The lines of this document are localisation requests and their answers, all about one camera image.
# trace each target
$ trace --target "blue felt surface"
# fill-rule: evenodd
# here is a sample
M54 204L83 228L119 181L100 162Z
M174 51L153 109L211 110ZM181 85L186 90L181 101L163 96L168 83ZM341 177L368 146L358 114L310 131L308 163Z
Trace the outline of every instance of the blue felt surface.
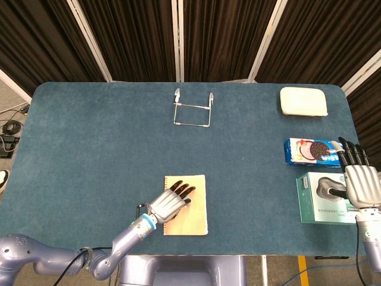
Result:
M355 226L302 224L295 179L285 164L290 137L357 141L344 93L324 91L327 117L285 116L275 84L46 83L33 97L5 197L0 234L44 243L107 246L136 205L163 190L165 175L205 174L209 234L165 237L162 226L134 253L355 253ZM206 105L210 128L173 124L173 98ZM206 118L181 109L182 120Z

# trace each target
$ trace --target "cookie package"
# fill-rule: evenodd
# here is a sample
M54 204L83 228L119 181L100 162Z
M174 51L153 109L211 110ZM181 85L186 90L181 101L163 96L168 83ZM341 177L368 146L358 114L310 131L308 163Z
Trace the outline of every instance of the cookie package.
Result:
M286 163L340 167L339 156L329 140L290 138L285 142Z

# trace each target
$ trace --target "curtain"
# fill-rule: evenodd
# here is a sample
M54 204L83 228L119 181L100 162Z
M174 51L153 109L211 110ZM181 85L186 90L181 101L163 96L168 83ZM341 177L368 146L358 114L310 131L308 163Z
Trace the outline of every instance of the curtain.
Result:
M185 81L249 76L276 0L184 0Z
M114 80L175 82L171 0L80 0Z
M381 1L289 0L257 82L342 86L381 49Z
M104 81L66 1L0 1L0 68L32 96L47 81Z
M347 99L360 144L370 156L370 163L381 171L381 69Z

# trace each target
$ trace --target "yellow notebook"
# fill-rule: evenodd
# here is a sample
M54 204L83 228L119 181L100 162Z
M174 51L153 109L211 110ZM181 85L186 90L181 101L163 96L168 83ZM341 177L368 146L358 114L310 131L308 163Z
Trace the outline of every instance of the yellow notebook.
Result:
M188 198L192 200L190 205L181 209L179 214L171 221L164 224L164 235L207 235L207 197L205 188L205 176L166 176L164 189L170 188L177 181L183 184L195 186Z

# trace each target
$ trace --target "gray floor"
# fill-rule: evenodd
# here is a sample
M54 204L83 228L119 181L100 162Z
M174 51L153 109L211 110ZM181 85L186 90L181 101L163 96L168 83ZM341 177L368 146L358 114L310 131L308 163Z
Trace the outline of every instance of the gray floor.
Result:
M16 95L12 90L0 82L0 111L13 107L22 103L23 100ZM8 119L13 115L9 112L0 115L0 119ZM25 121L25 117L18 114L14 119L21 122ZM13 159L0 159L0 170L8 169L11 171ZM307 257L307 267L318 265L337 265L337 264L351 264L354 263L354 258L349 260L315 260L313 257ZM287 280L291 279L299 272L298 258L295 256L267 256L267 269L268 269L268 284L271 286L280 286ZM363 277L368 284L381 285L381 275L373 272L367 263L361 265ZM262 286L262 272L261 272L261 257L248 256L246 258L246 272L248 276L248 286ZM53 285L57 277L42 277L38 276L33 271L32 265L27 265L20 272L16 286L37 286L37 285ZM356 268L354 266L345 268L320 268L308 271L308 279L310 285L347 285L358 286L360 280L358 279ZM115 274L112 277L111 285L114 285ZM86 271L81 271L75 277L65 277L60 285L62 286L90 286L90 285L108 285L108 281L96 281L89 276ZM290 286L301 285L300 279L295 279Z

